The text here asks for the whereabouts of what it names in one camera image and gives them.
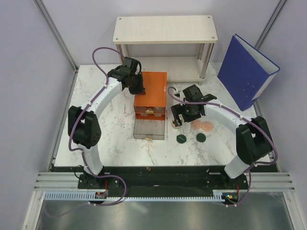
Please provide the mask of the gold round jar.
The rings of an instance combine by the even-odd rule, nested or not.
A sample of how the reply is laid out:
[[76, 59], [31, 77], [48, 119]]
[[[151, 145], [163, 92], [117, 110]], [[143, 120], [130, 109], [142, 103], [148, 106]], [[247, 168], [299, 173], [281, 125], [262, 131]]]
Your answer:
[[181, 126], [177, 126], [177, 125], [175, 124], [175, 121], [173, 120], [173, 121], [172, 121], [172, 128], [174, 128], [174, 129], [180, 129]]

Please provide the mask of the orange drawer box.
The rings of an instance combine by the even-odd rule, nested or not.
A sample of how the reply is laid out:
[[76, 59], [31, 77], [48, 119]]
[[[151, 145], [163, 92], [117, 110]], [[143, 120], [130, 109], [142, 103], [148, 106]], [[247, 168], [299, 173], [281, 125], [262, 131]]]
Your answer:
[[[146, 94], [135, 95], [133, 106], [159, 106], [166, 108], [167, 73], [144, 71], [142, 76]], [[165, 115], [166, 111], [164, 114], [135, 113], [136, 119], [145, 120], [165, 120]]]

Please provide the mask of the white two-tier shelf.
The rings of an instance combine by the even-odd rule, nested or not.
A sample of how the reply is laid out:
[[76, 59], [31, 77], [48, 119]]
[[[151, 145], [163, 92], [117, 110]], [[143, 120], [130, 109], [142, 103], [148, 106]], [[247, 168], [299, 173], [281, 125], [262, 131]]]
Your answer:
[[207, 68], [218, 36], [211, 15], [120, 16], [116, 20], [113, 42], [121, 54], [131, 56], [131, 45], [195, 45], [192, 56], [136, 56], [143, 71], [167, 72], [169, 82], [197, 82], [206, 78]]

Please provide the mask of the dark green lid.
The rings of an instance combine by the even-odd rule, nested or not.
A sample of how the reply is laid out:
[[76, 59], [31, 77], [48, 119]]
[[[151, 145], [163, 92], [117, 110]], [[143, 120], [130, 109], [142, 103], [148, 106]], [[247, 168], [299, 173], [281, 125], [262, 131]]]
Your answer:
[[185, 135], [180, 134], [180, 135], [177, 135], [176, 140], [179, 144], [183, 144], [187, 141], [187, 138]]
[[206, 141], [206, 136], [203, 133], [198, 133], [196, 135], [196, 140], [200, 143], [203, 143]]

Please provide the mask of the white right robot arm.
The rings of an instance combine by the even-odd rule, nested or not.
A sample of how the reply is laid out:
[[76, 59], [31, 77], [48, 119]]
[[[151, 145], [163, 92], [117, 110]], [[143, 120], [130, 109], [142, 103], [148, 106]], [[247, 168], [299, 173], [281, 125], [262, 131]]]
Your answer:
[[238, 176], [262, 164], [260, 159], [270, 152], [274, 153], [274, 159], [269, 164], [276, 163], [278, 153], [267, 122], [262, 116], [253, 118], [241, 115], [223, 105], [216, 96], [202, 94], [196, 85], [183, 90], [183, 99], [180, 98], [180, 92], [173, 86], [168, 87], [167, 93], [177, 101], [177, 104], [171, 106], [175, 127], [207, 116], [223, 124], [235, 134], [236, 156], [225, 166], [225, 173], [220, 176], [219, 181], [222, 187], [232, 188], [237, 183]]

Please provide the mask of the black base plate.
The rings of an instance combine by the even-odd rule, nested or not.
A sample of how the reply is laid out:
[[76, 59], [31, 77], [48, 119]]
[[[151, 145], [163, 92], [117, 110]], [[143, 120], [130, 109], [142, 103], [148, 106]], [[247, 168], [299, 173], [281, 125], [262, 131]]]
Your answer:
[[246, 190], [245, 175], [230, 179], [223, 166], [104, 167], [99, 178], [84, 172], [79, 189], [107, 189], [112, 195], [212, 195], [215, 190]]

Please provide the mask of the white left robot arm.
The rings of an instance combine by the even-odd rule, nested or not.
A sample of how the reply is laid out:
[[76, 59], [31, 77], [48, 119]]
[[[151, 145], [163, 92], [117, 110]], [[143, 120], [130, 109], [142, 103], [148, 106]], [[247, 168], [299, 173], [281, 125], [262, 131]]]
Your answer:
[[89, 184], [101, 188], [105, 176], [100, 174], [103, 164], [99, 157], [98, 142], [102, 131], [99, 117], [108, 104], [125, 88], [131, 94], [145, 94], [140, 61], [125, 57], [120, 66], [106, 73], [104, 83], [86, 102], [71, 106], [68, 111], [69, 150], [82, 152], [85, 171], [90, 174]]

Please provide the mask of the pink powder puff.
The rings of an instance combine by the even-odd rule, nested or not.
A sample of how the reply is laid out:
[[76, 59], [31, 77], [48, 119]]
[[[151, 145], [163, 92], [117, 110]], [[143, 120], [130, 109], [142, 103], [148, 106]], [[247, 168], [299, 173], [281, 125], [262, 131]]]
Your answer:
[[198, 130], [202, 127], [202, 122], [200, 120], [194, 120], [191, 122], [191, 127]]
[[204, 132], [211, 132], [213, 130], [213, 124], [211, 122], [203, 122], [201, 128]]

